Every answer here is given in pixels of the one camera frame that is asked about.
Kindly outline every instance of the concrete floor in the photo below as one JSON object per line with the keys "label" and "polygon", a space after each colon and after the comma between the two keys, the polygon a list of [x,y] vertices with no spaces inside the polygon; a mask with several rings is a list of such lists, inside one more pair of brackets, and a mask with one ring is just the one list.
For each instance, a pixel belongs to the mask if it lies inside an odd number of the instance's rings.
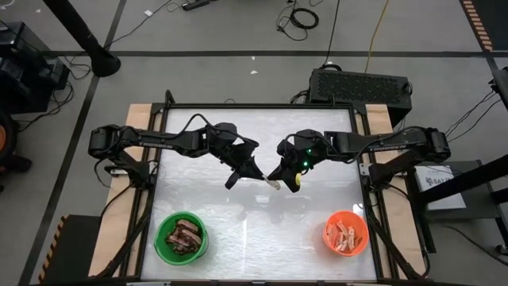
{"label": "concrete floor", "polygon": [[[114,38],[131,31],[145,18],[144,11],[154,11],[164,1],[127,0],[125,7],[124,0],[72,3],[104,43],[118,7],[124,9]],[[301,3],[308,7],[306,1]],[[310,72],[324,60],[323,56],[305,56],[302,51],[326,51],[336,3],[324,1],[312,8],[321,19],[320,25],[310,30],[309,38],[302,42],[291,41],[275,30],[275,19],[285,0],[222,0],[191,12],[168,13],[163,8],[133,35],[113,44],[113,51],[138,52],[122,57],[121,70],[111,77],[97,81],[89,75],[81,81],[72,80],[75,99],[60,114],[40,120],[20,136],[18,152],[31,158],[33,167],[26,174],[2,177],[6,190],[0,194],[0,284],[12,285],[20,280],[85,98],[92,99],[90,109],[54,217],[48,222],[49,232],[32,275],[33,283],[60,216],[99,215],[104,207],[107,190],[95,179],[95,160],[87,155],[92,129],[123,124],[131,103],[162,102],[166,89],[172,91],[177,102],[224,102],[227,98],[237,102],[289,102],[292,95],[306,88]],[[382,8],[382,1],[342,0],[332,50],[367,51]],[[24,21],[52,50],[81,50],[43,2],[17,0],[0,10],[0,18]],[[288,32],[301,36],[301,31],[289,26]],[[413,83],[414,108],[407,117],[408,126],[447,129],[489,91],[491,70],[484,58],[466,53],[447,57],[450,54],[446,52],[482,51],[457,0],[391,0],[374,49],[435,52],[371,59],[369,72],[403,75]],[[235,51],[242,56],[227,52],[222,56],[163,53],[180,51]],[[288,56],[288,51],[297,52]],[[364,54],[333,56],[329,60],[352,72],[362,72],[366,62]],[[500,68],[508,65],[507,58],[496,58],[495,62]],[[472,125],[487,107],[480,107],[456,133]],[[452,159],[488,162],[504,155],[508,144],[508,133],[503,132],[506,119],[505,107],[498,104],[467,136],[452,143]],[[494,183],[495,189],[505,186],[505,180]],[[494,221],[457,225],[484,245],[502,243]],[[430,254],[430,277],[434,280],[492,285],[508,279],[502,265],[457,234],[435,226],[433,235],[437,253]]]}

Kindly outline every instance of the yellow object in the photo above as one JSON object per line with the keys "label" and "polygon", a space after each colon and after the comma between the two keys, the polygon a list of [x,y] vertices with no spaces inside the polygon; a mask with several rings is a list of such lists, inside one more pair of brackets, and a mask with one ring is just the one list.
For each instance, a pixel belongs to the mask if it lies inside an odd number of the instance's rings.
{"label": "yellow object", "polygon": [[294,181],[296,182],[296,184],[299,186],[300,185],[300,180],[302,179],[302,173],[298,173],[296,174],[296,177],[294,178]]}
{"label": "yellow object", "polygon": [[374,38],[378,32],[379,26],[381,25],[381,21],[384,18],[384,13],[387,11],[388,3],[390,3],[390,0],[387,0],[384,3],[383,12],[381,12],[381,16],[379,17],[378,25],[375,27],[374,34],[372,34],[371,46],[368,48],[367,63],[365,64],[365,73],[367,73],[368,70],[368,62],[371,60],[372,47],[374,46]]}

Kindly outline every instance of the green bowl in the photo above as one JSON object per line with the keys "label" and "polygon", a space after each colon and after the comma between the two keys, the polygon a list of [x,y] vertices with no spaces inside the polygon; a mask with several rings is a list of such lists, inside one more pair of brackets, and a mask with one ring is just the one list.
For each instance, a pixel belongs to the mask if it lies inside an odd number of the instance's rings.
{"label": "green bowl", "polygon": [[[173,252],[172,243],[166,243],[167,234],[173,232],[176,222],[180,219],[186,219],[189,222],[194,223],[202,231],[202,244],[196,253],[180,255]],[[156,239],[153,244],[156,248],[157,254],[159,254],[159,257],[166,263],[170,265],[187,265],[205,254],[206,249],[208,249],[208,233],[206,232],[205,224],[198,218],[197,215],[186,211],[180,211],[164,219],[157,230]]]}

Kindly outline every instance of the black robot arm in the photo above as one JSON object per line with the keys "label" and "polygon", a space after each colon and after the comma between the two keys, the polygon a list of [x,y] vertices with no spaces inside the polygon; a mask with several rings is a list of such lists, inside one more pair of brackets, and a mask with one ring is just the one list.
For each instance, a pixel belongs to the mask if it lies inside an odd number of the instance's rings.
{"label": "black robot arm", "polygon": [[[233,144],[237,138],[243,143]],[[174,150],[190,158],[210,153],[231,167],[233,174],[225,184],[228,189],[242,177],[266,179],[252,156],[259,143],[237,134],[237,127],[232,123],[212,126],[207,122],[201,129],[183,130],[177,134],[134,129],[131,126],[103,126],[92,131],[88,153],[99,160],[111,160],[126,170],[136,187],[147,187],[145,184],[150,184],[149,164],[134,160],[124,150],[131,146]],[[276,187],[277,183],[270,182],[270,185]]]}
{"label": "black robot arm", "polygon": [[[288,139],[294,137],[294,145]],[[305,129],[290,134],[277,146],[282,157],[269,180],[283,180],[292,192],[300,190],[300,177],[324,160],[351,164],[364,153],[409,151],[385,164],[369,166],[373,185],[390,183],[393,176],[423,161],[440,163],[451,155],[444,133],[432,128],[408,127],[396,133],[362,136],[358,133]]]}

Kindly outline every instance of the black cable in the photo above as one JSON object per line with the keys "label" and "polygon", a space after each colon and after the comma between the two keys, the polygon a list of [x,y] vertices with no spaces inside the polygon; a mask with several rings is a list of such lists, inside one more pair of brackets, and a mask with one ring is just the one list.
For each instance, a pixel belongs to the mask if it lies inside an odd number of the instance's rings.
{"label": "black cable", "polygon": [[55,93],[53,92],[52,97],[55,99],[55,102],[56,102],[56,107],[55,108],[51,109],[50,111],[48,111],[48,112],[46,112],[44,114],[36,116],[32,120],[28,120],[28,121],[17,120],[17,122],[23,122],[23,123],[28,122],[28,123],[26,123],[25,126],[21,127],[18,130],[18,132],[21,133],[21,132],[27,130],[32,124],[34,124],[35,122],[39,121],[39,119],[41,119],[41,118],[44,118],[44,117],[49,116],[49,115],[58,114],[60,112],[61,108],[63,106],[65,106],[66,104],[68,104],[74,98],[74,87],[69,82],[67,82],[67,86],[70,87],[69,93],[67,94],[67,97],[62,102],[59,102],[59,101],[56,100]]}
{"label": "black cable", "polygon": [[323,3],[323,1],[325,1],[325,0],[321,0],[321,1],[318,1],[318,2],[315,2],[315,3],[312,3],[312,0],[309,0],[309,6],[315,7],[315,6]]}
{"label": "black cable", "polygon": [[120,198],[123,194],[125,194],[132,186],[134,185],[134,183],[131,183],[129,186],[127,186],[125,189],[123,189],[121,192],[118,193],[118,195],[115,195],[107,204],[106,206],[102,209],[101,211],[101,216],[100,216],[100,221],[102,221],[102,219],[104,218],[104,214],[106,213],[106,210],[108,209],[108,207],[110,207],[110,205],[115,201],[117,200],[118,198]]}
{"label": "black cable", "polygon": [[[69,60],[66,56],[64,56],[63,58],[69,63],[69,71],[71,72],[72,78],[74,78],[75,80],[81,80],[81,79],[86,78],[92,72],[92,67],[88,64],[74,64],[74,60],[76,57],[77,56],[73,56],[71,60]],[[79,68],[79,69],[85,71],[85,74],[82,76],[76,76],[76,74],[72,71],[72,68]]]}
{"label": "black cable", "polygon": [[[148,161],[147,163],[150,164],[152,162],[155,162],[155,160],[150,160]],[[150,172],[150,177],[149,178],[152,178],[153,174],[155,174],[155,171],[159,168],[159,164],[157,163],[152,171]],[[129,186],[127,186],[125,189],[123,189],[122,191],[120,191],[118,193],[118,195],[115,195],[107,204],[106,206],[102,209],[102,212],[101,212],[101,216],[100,216],[100,220],[102,221],[102,219],[104,218],[104,214],[106,213],[106,210],[108,209],[108,207],[118,198],[120,198],[123,194],[125,194],[132,186],[134,185],[134,183],[131,183]]]}
{"label": "black cable", "polygon": [[466,120],[469,117],[469,115],[471,115],[471,113],[473,111],[475,111],[476,108],[478,108],[478,106],[480,106],[484,102],[487,102],[487,101],[491,100],[492,97],[494,97],[494,95],[495,95],[495,94],[493,95],[493,93],[494,93],[493,91],[489,92],[487,95],[485,95],[485,97],[482,100],[480,100],[478,103],[476,103],[476,105],[473,106],[473,108],[471,108],[468,112],[466,112],[457,122],[453,123],[446,130],[446,132],[444,132],[446,137],[450,136],[453,133],[453,131],[455,131],[455,129],[460,125],[460,123],[462,123],[464,120]]}
{"label": "black cable", "polygon": [[290,99],[290,103],[291,104],[295,104],[297,103],[297,101],[300,99],[300,98],[304,98],[304,101],[306,101],[307,99],[307,96],[309,95],[309,90],[304,90],[304,91],[300,91],[299,93],[297,93],[295,96],[293,96],[291,99]]}
{"label": "black cable", "polygon": [[330,50],[332,49],[332,42],[333,42],[333,34],[335,33],[335,25],[337,23],[337,15],[339,14],[339,4],[341,3],[340,0],[337,0],[337,7],[335,8],[335,19],[333,19],[333,28],[332,28],[332,35],[330,36],[330,42],[328,44],[328,52],[326,52],[326,58],[323,65],[328,62],[328,58],[330,57]]}
{"label": "black cable", "polygon": [[[175,5],[176,7],[173,9],[173,10],[169,10],[169,6],[171,5]],[[166,11],[169,12],[169,13],[172,13],[172,12],[175,12],[178,8],[181,8],[182,6],[180,4],[177,4],[177,3],[169,3],[166,5]]]}
{"label": "black cable", "polygon": [[[304,30],[303,30],[303,32],[305,32],[305,36],[304,36],[303,38],[299,38],[299,39],[297,39],[297,38],[293,38],[292,36],[290,36],[290,34],[288,34],[288,33],[286,32],[286,26],[287,26],[287,24],[289,24],[289,22],[291,21],[291,18],[290,18],[290,17],[288,17],[288,16],[283,16],[283,13],[284,13],[286,10],[288,10],[288,9],[291,9],[291,8],[292,8],[292,10],[291,10],[291,14],[290,14],[290,15],[292,15],[292,14],[293,14],[293,12],[294,12],[294,10],[296,9],[296,5],[297,5],[297,4],[298,4],[298,1],[296,1],[296,0],[295,0],[295,1],[293,2],[293,5],[289,5],[289,6],[285,7],[284,9],[282,9],[282,10],[280,11],[279,16],[277,17],[277,22],[275,23],[275,27],[277,28],[277,31],[279,31],[279,32],[283,33],[284,35],[286,35],[286,37],[290,38],[290,39],[291,39],[291,40],[293,40],[293,41],[304,41],[304,40],[306,40],[306,39],[307,39],[307,37],[309,36],[309,34],[308,34],[308,32],[307,32],[307,30],[306,30],[306,29],[304,29]],[[287,19],[287,21],[286,21],[286,23],[282,24],[282,21],[283,21],[284,19]]]}
{"label": "black cable", "polygon": [[421,254],[423,254],[423,258],[425,259],[425,271],[423,272],[423,274],[421,275],[422,278],[427,278],[427,276],[429,275],[429,272],[430,272],[430,259],[429,259],[429,254],[427,253],[427,251],[425,249],[423,249],[421,251]]}
{"label": "black cable", "polygon": [[402,121],[400,122],[400,125],[398,125],[398,128],[397,128],[397,131],[400,131],[400,129],[406,127],[406,117],[404,117],[402,119]]}
{"label": "black cable", "polygon": [[142,26],[142,25],[143,25],[143,24],[144,24],[144,23],[145,23],[145,22],[146,22],[149,18],[153,17],[153,15],[155,15],[157,12],[159,12],[162,8],[164,8],[166,5],[168,5],[171,1],[173,1],[173,0],[168,0],[168,1],[166,1],[163,5],[161,5],[161,6],[160,6],[159,8],[157,8],[155,11],[153,11],[153,13],[152,13],[152,15],[151,15],[151,16],[147,16],[147,17],[146,17],[146,18],[145,18],[145,19],[144,19],[144,20],[143,20],[143,21],[142,21],[139,25],[137,25],[137,26],[136,26],[136,27],[135,27],[132,31],[130,31],[129,33],[126,33],[125,35],[123,35],[123,36],[119,37],[119,38],[118,38],[118,39],[116,39],[116,40],[111,41],[109,44],[104,45],[104,48],[108,48],[108,47],[110,47],[112,44],[114,44],[114,43],[118,42],[119,40],[124,39],[124,38],[126,38],[126,37],[128,37],[128,36],[132,35],[132,34],[133,34],[134,32],[136,32],[136,30],[137,30],[137,29],[139,29],[139,28],[140,28],[140,27],[141,27],[141,26]]}
{"label": "black cable", "polygon": [[410,200],[410,197],[406,194],[405,191],[403,191],[400,187],[396,187],[394,186],[393,184],[388,184],[388,187],[391,187],[393,188],[394,190],[396,190],[398,193],[400,193],[401,195],[403,195],[404,197],[406,197],[407,200]]}
{"label": "black cable", "polygon": [[[311,5],[312,7],[315,7],[315,6],[319,5],[319,4],[321,4],[322,1],[323,0],[321,0],[320,2],[318,2],[316,4],[312,4],[312,2],[309,0],[309,5]],[[314,28],[316,28],[319,25],[319,16],[314,11],[312,11],[312,10],[309,10],[309,9],[306,9],[306,8],[297,8],[296,7],[297,5],[298,5],[298,1],[294,0],[292,5],[289,5],[289,6],[286,6],[285,8],[283,8],[280,11],[279,16],[277,17],[277,21],[275,23],[275,27],[277,28],[277,31],[283,33],[284,35],[286,35],[287,37],[289,37],[293,41],[304,41],[309,36],[307,30],[314,29]],[[288,9],[291,9],[290,15],[289,16],[283,16],[284,12],[286,12],[286,10],[288,10]],[[307,13],[310,16],[312,16],[314,18],[314,23],[312,25],[302,24],[296,18],[296,13],[299,13],[299,12]],[[296,28],[302,29],[303,32],[305,33],[305,36],[302,37],[302,38],[294,38],[289,33],[287,33],[286,32],[286,27],[287,27],[287,25],[289,23],[291,23]]]}
{"label": "black cable", "polygon": [[104,181],[102,181],[101,177],[98,175],[98,171],[97,171],[97,167],[99,164],[101,164],[105,159],[101,159],[101,160],[98,160],[95,165],[94,165],[94,173],[95,173],[95,176],[97,177],[97,180],[99,181],[99,183],[101,183],[101,185],[103,187],[106,187],[106,188],[111,188],[111,186],[107,185],[106,183],[104,183]]}
{"label": "black cable", "polygon": [[492,103],[492,104],[489,106],[489,108],[487,108],[487,110],[485,110],[485,112],[483,112],[482,116],[480,116],[480,117],[478,118],[478,120],[476,120],[476,122],[475,122],[475,124],[473,124],[473,126],[471,126],[469,129],[467,129],[466,131],[464,131],[461,135],[459,135],[459,136],[457,136],[457,137],[454,137],[453,139],[448,140],[448,143],[451,143],[451,142],[455,141],[456,139],[459,139],[460,137],[462,137],[462,136],[466,135],[466,134],[467,134],[469,131],[471,131],[473,128],[475,128],[475,127],[476,127],[476,125],[480,122],[480,120],[482,120],[482,118],[483,118],[485,115],[487,115],[487,113],[489,112],[489,110],[491,110],[491,108],[492,108],[492,107],[494,107],[494,105],[496,105],[496,104],[497,104],[498,102],[500,102],[500,101],[501,101],[501,99],[499,99],[498,101],[496,101],[496,102]]}
{"label": "black cable", "polygon": [[458,234],[460,234],[463,238],[465,238],[468,242],[470,242],[471,244],[473,244],[474,246],[476,246],[478,249],[480,249],[482,252],[484,252],[486,255],[490,256],[491,258],[493,258],[494,260],[496,260],[497,262],[501,263],[502,265],[505,265],[505,266],[508,266],[508,261],[504,261],[503,259],[497,257],[496,255],[494,255],[491,251],[489,251],[488,249],[486,249],[485,247],[481,246],[478,242],[475,242],[472,238],[468,237],[464,232],[462,232],[462,230],[459,230],[458,228],[455,228],[453,226],[447,226],[445,224],[442,224],[442,223],[439,223],[439,222],[436,222],[430,218],[425,218],[427,221],[429,222],[434,222],[436,223],[438,226],[442,226],[442,227],[445,227],[447,229],[450,229],[450,230],[454,230],[456,231]]}

